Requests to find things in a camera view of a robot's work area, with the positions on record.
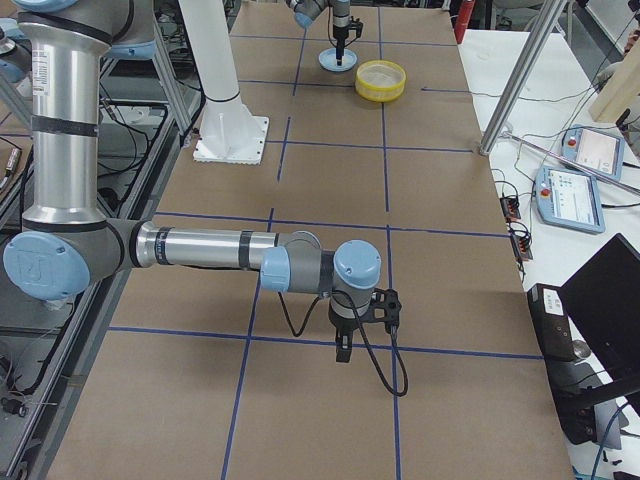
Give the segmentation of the upper orange connector box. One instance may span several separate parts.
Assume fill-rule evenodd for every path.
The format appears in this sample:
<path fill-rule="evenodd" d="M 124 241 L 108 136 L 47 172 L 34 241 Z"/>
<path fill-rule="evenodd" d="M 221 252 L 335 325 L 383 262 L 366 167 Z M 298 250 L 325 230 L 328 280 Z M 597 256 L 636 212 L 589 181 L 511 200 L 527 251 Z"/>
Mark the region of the upper orange connector box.
<path fill-rule="evenodd" d="M 500 206 L 507 222 L 521 219 L 520 201 L 517 195 L 503 195 L 500 198 Z"/>

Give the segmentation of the lower teach pendant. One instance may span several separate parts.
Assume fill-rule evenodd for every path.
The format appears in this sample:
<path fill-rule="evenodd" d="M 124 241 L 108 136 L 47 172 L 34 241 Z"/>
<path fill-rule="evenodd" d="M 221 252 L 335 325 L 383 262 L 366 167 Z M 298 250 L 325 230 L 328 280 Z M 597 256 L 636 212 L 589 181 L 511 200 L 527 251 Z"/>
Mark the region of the lower teach pendant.
<path fill-rule="evenodd" d="M 534 186 L 537 210 L 543 223 L 589 234 L 606 230 L 597 180 L 593 175 L 543 165 Z"/>

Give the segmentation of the light blue plate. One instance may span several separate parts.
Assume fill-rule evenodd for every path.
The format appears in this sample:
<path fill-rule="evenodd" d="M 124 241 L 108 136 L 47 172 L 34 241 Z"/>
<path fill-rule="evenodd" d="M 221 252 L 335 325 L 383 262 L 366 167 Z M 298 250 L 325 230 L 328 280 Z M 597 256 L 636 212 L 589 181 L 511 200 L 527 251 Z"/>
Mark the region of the light blue plate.
<path fill-rule="evenodd" d="M 338 63 L 336 49 L 328 48 L 319 53 L 318 61 L 323 69 L 330 72 L 346 72 L 357 64 L 358 56 L 354 51 L 345 49 L 341 57 L 341 63 Z"/>

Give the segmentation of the black laptop computer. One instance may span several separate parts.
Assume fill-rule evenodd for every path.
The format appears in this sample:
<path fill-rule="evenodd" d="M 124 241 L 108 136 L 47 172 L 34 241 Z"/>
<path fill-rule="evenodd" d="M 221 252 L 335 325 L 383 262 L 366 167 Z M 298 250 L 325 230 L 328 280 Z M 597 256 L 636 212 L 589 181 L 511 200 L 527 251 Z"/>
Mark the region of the black laptop computer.
<path fill-rule="evenodd" d="M 560 298 L 612 378 L 639 372 L 639 252 L 622 234 L 561 286 Z"/>

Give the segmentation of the teach pendant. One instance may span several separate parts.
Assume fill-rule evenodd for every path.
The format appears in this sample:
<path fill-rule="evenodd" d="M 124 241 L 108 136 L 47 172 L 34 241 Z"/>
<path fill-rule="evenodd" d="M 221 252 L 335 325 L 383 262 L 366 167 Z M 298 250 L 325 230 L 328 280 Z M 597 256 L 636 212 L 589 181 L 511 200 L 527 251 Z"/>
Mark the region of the teach pendant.
<path fill-rule="evenodd" d="M 537 210 L 543 223 L 589 234 L 606 230 L 597 180 L 593 175 L 543 165 L 534 186 Z"/>
<path fill-rule="evenodd" d="M 624 160 L 623 139 L 595 127 L 574 125 L 564 133 L 562 156 L 569 161 L 620 180 Z"/>

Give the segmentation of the wooden beam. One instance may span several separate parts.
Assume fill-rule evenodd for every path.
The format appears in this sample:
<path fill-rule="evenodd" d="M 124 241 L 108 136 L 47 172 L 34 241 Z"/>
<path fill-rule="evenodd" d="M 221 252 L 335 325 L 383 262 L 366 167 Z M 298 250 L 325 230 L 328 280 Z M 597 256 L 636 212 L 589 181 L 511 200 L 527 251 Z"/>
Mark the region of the wooden beam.
<path fill-rule="evenodd" d="M 599 123 L 615 123 L 639 96 L 639 29 L 628 40 L 625 56 L 616 64 L 594 103 L 591 118 Z"/>

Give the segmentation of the upper teach pendant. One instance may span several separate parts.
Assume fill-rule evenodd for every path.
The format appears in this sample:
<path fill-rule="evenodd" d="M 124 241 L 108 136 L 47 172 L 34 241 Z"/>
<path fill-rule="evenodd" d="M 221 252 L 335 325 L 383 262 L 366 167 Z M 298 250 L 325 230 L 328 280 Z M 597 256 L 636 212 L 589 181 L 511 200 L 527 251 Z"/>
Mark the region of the upper teach pendant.
<path fill-rule="evenodd" d="M 624 160 L 623 139 L 595 127 L 574 125 L 564 133 L 562 156 L 569 161 L 620 180 Z"/>

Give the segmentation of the orange connector box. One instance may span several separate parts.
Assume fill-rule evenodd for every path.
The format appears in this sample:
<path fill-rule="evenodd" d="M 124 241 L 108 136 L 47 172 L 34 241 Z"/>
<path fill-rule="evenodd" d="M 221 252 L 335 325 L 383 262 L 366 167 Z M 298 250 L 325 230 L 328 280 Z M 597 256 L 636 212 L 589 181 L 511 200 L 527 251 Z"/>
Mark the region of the orange connector box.
<path fill-rule="evenodd" d="M 520 201 L 517 195 L 503 195 L 500 198 L 500 206 L 507 222 L 521 219 Z"/>
<path fill-rule="evenodd" d="M 524 237 L 514 236 L 510 237 L 511 245 L 514 251 L 514 256 L 517 261 L 530 261 L 533 259 L 533 254 L 530 247 L 530 240 Z"/>

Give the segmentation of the red fire extinguisher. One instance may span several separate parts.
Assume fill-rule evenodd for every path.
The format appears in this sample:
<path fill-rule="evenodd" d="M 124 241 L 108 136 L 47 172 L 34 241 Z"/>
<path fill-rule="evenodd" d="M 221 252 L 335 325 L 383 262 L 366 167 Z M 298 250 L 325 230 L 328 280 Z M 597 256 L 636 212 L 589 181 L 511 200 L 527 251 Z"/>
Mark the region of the red fire extinguisher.
<path fill-rule="evenodd" d="M 458 44 L 461 44 L 463 42 L 466 30 L 471 20 L 474 6 L 475 0 L 462 0 L 460 2 L 458 15 L 456 17 L 454 25 L 454 35 Z"/>

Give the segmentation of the black computer box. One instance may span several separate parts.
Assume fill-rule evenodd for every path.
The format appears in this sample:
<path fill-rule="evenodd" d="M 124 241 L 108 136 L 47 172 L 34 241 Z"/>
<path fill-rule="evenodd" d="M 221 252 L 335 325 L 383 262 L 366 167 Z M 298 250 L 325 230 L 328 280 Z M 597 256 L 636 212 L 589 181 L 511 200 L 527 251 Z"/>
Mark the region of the black computer box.
<path fill-rule="evenodd" d="M 574 445 L 593 442 L 621 449 L 620 421 L 610 417 L 617 409 L 616 398 L 639 390 L 639 376 L 625 375 L 608 383 L 598 380 L 586 362 L 590 348 L 572 337 L 559 289 L 538 283 L 528 291 L 527 298 L 566 437 Z"/>

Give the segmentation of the yellow round steamer basket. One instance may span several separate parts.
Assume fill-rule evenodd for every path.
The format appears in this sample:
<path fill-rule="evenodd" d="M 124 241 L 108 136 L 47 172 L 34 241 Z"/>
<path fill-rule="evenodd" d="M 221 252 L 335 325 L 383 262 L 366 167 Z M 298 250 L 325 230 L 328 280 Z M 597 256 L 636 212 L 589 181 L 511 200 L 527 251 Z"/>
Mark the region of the yellow round steamer basket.
<path fill-rule="evenodd" d="M 403 94 L 406 80 L 405 70 L 397 63 L 371 60 L 356 70 L 355 90 L 366 100 L 387 103 Z"/>

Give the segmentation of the aluminium frame post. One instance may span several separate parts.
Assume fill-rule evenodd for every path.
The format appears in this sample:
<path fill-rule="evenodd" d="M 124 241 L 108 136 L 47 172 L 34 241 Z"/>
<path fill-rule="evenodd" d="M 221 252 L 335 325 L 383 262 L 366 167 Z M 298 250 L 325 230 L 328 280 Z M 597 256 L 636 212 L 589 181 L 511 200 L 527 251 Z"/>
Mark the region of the aluminium frame post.
<path fill-rule="evenodd" d="M 544 2 L 479 144 L 481 155 L 488 156 L 493 149 L 566 4 L 561 0 Z"/>

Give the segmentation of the lower orange connector box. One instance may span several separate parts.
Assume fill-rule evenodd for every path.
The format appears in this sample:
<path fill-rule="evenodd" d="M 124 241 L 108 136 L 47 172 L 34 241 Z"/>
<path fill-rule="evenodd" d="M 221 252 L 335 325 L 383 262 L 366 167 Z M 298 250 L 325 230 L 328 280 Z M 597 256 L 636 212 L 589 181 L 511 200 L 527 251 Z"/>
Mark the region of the lower orange connector box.
<path fill-rule="evenodd" d="M 514 251 L 514 256 L 517 261 L 530 261 L 533 259 L 533 254 L 530 247 L 530 240 L 524 237 L 514 236 L 510 237 L 511 245 Z"/>

